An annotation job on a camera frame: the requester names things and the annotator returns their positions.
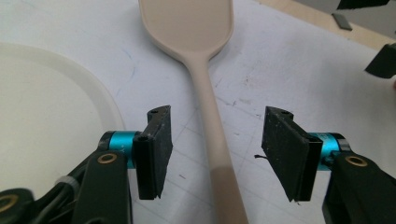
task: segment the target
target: blue metal part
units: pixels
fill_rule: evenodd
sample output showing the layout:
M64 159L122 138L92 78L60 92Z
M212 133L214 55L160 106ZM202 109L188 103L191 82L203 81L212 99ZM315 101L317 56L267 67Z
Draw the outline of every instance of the blue metal part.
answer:
M134 169L132 156L134 155L134 136L136 132L118 131L114 132L108 146L109 150L121 151L127 158L128 169Z
M329 167L323 164L323 161L332 159L332 151L340 151L337 140L330 133L310 133L310 135L318 137L323 141L318 170L329 171Z

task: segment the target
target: white table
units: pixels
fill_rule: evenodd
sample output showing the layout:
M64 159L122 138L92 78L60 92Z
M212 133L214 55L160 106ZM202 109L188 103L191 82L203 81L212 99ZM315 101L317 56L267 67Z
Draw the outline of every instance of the white table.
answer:
M268 162L253 158L262 154L267 105L289 110L308 132L343 134L355 152L396 176L394 80L363 72L376 51L251 0L234 1L234 23L209 70L250 223L324 223L329 173L318 173L312 202L298 205L288 202ZM143 130L147 111L171 105L175 147L163 196L139 201L133 189L134 222L215 222L188 72L150 43L137 1L1 1L0 41L56 52L88 69L128 130Z

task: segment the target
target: brass screw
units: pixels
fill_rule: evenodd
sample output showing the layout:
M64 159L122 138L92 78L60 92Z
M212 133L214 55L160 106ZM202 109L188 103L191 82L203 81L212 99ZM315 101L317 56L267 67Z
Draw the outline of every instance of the brass screw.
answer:
M18 195L16 194L8 194L0 197L0 213L7 211L8 208L14 206L18 201Z
M113 162L114 160L117 159L117 155L114 153L107 153L105 155L102 155L98 158L98 162L101 164L108 164Z
M360 167L364 167L368 165L367 161L356 156L347 156L346 161L351 163L352 165L356 165Z

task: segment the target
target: spatula handle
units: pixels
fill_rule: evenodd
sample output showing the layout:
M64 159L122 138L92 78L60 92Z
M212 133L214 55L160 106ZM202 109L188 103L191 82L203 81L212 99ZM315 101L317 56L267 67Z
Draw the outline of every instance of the spatula handle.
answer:
M184 62L191 73L192 82L199 98L218 223L248 223L208 74L207 63L207 59L200 57Z

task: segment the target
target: beige plastic spatula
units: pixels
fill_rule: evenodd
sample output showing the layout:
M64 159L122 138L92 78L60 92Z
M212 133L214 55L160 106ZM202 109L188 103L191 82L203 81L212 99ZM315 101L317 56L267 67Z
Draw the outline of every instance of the beige plastic spatula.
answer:
M218 223L248 223L207 71L233 32L232 0L139 0L153 42L191 73L204 123Z

